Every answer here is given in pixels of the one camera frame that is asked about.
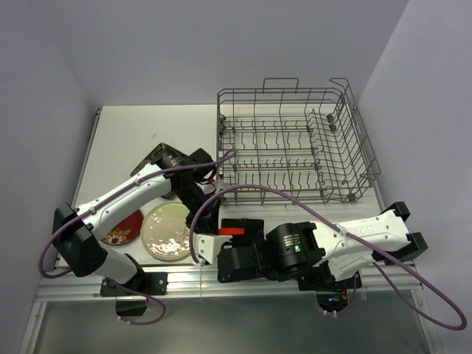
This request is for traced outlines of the orange bowl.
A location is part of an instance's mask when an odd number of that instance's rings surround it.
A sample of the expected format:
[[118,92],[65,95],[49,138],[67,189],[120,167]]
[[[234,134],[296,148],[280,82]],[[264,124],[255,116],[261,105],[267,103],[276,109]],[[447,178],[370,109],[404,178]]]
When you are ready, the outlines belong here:
[[224,227],[218,230],[219,235],[244,235],[245,229],[243,227]]

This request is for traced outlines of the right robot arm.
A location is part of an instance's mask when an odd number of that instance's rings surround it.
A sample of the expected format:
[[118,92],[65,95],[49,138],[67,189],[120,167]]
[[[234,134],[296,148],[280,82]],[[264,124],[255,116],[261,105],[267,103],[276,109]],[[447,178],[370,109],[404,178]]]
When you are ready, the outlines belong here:
[[360,270],[376,262],[389,266],[414,260],[428,245],[410,232],[403,202],[381,214],[330,228],[319,221],[283,223],[269,233],[262,219],[224,218],[212,231],[198,230],[193,249],[217,267],[220,283],[295,279],[301,291],[340,291],[361,287]]

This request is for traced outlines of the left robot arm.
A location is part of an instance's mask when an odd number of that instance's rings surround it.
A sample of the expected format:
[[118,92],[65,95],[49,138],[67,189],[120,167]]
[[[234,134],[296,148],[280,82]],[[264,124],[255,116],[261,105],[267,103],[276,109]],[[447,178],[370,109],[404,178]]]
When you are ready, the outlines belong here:
[[188,222],[209,196],[201,184],[216,174],[222,159],[213,160],[202,148],[190,155],[158,144],[127,181],[88,203],[55,210],[52,245],[76,277],[99,274],[126,294],[147,288],[148,278],[129,254],[101,246],[100,241],[133,212],[155,198],[175,194],[189,211]]

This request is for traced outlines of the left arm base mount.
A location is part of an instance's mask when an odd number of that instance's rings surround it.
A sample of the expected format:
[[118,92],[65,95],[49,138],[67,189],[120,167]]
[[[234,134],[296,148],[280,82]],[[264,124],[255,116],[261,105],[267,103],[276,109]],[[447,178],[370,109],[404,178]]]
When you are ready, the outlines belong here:
[[124,285],[111,278],[104,278],[100,287],[101,297],[113,297],[115,311],[119,318],[134,322],[134,318],[143,316],[152,305],[158,305],[162,312],[158,320],[166,314],[165,304],[156,296],[167,292],[167,272],[137,274]]

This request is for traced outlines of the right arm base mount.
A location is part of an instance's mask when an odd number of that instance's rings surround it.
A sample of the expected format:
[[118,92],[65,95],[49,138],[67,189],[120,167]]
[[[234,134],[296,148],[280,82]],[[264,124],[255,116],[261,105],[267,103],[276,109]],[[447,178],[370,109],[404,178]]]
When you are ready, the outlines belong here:
[[357,290],[362,286],[359,271],[345,280],[325,282],[317,268],[310,275],[300,277],[297,284],[300,291],[313,291],[316,295],[316,310],[332,318],[337,318],[352,305]]

